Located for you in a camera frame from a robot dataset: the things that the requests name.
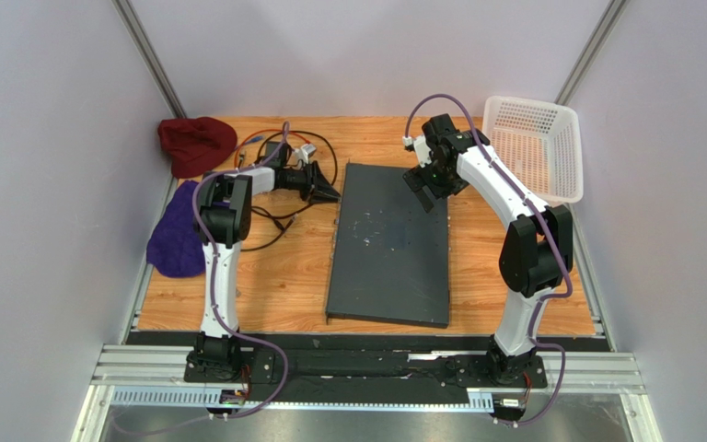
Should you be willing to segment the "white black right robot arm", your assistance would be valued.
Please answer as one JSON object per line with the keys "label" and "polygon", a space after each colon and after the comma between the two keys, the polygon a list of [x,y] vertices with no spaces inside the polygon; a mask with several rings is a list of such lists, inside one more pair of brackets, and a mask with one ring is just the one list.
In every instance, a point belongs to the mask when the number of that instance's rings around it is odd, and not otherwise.
{"label": "white black right robot arm", "polygon": [[494,210],[505,230],[498,268],[507,286],[504,313],[485,358],[495,384],[523,377],[536,355],[536,331],[544,304],[573,267],[573,218],[533,194],[497,156],[476,127],[459,130],[447,114],[402,137],[418,164],[403,179],[425,212],[434,202],[472,187]]}

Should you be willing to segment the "dark grey network switch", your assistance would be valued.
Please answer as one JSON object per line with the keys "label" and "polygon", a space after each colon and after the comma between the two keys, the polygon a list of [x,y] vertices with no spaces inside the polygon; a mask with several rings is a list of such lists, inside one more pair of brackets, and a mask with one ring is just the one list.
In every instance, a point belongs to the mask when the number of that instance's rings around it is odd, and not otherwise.
{"label": "dark grey network switch", "polygon": [[448,204],[425,212],[404,168],[345,169],[326,315],[445,329],[450,323]]}

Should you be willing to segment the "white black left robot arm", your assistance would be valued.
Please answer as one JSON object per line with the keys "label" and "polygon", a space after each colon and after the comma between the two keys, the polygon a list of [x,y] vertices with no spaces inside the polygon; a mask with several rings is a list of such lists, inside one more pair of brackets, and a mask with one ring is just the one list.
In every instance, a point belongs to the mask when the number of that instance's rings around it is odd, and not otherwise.
{"label": "white black left robot arm", "polygon": [[249,235],[252,197],[297,191],[309,205],[337,203],[341,196],[312,159],[316,147],[270,142],[253,165],[208,172],[192,200],[193,227],[202,243],[205,291],[202,325],[187,359],[187,375],[233,381],[244,373],[236,308],[238,261]]}

